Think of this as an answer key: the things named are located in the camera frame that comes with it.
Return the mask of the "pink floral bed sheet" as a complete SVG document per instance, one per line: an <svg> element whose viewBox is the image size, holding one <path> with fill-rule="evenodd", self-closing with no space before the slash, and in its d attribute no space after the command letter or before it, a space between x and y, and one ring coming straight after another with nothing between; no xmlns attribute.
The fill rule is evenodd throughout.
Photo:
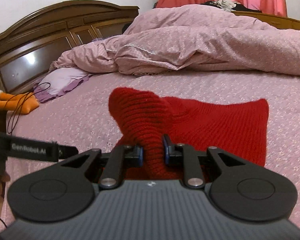
<svg viewBox="0 0 300 240"><path fill-rule="evenodd" d="M288 177L298 189L291 220L300 227L300 77L263 72L171 72L134 77L95 75L70 93L21 116L14 135L110 150L121 138L108 112L117 87L148 90L203 102L230 104L264 98L269 104L267 168Z"/></svg>

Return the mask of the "red knit sweater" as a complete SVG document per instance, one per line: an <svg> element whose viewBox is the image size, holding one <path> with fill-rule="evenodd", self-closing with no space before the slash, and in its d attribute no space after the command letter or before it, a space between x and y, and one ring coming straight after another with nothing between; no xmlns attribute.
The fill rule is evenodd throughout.
<svg viewBox="0 0 300 240"><path fill-rule="evenodd" d="M269 106L264 99L217 105L122 87L112 91L108 108L122 133L118 144L144 150L143 165L128 169L127 179L182 178L165 165L165 134L172 143L198 151L216 146L257 165L266 163Z"/></svg>

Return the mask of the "orange white plush toy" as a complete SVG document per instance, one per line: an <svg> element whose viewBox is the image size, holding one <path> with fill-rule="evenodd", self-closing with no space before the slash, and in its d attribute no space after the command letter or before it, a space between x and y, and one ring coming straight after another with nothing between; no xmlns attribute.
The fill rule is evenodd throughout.
<svg viewBox="0 0 300 240"><path fill-rule="evenodd" d="M18 114L29 114L38 107L39 102L32 92L12 95L0 90L1 111L15 111Z"/></svg>

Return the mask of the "pink quilted duvet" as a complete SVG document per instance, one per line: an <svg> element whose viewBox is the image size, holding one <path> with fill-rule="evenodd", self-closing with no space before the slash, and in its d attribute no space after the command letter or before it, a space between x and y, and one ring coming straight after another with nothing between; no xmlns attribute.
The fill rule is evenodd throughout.
<svg viewBox="0 0 300 240"><path fill-rule="evenodd" d="M50 66L65 67L135 76L181 69L300 76L300 30L206 5L159 8L136 17L121 35L63 52Z"/></svg>

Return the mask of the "wooden headboard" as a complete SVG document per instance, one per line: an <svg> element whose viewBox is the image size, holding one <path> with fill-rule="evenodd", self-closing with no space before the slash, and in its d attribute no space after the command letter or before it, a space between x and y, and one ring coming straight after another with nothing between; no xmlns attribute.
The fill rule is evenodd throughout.
<svg viewBox="0 0 300 240"><path fill-rule="evenodd" d="M0 89L31 90L62 52L121 34L138 14L137 6L95 0L65 1L29 14L0 33Z"/></svg>

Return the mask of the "pile of dark clothes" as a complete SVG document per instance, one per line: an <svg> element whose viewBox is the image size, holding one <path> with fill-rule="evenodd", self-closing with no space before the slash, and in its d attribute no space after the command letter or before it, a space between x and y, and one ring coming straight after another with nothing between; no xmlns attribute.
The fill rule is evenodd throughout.
<svg viewBox="0 0 300 240"><path fill-rule="evenodd" d="M249 9L242 5L241 3L237 1L232 0L216 0L216 1L207 1L205 3L202 3L202 5L208 5L212 7L216 7L225 11L246 11L246 12L259 12L259 10Z"/></svg>

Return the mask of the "lilac pillow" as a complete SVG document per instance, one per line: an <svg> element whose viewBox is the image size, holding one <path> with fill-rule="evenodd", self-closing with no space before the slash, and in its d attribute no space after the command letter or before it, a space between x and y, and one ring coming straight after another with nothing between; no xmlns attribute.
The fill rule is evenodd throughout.
<svg viewBox="0 0 300 240"><path fill-rule="evenodd" d="M40 103L64 96L92 75L78 68L59 68L47 74L34 88L34 95Z"/></svg>

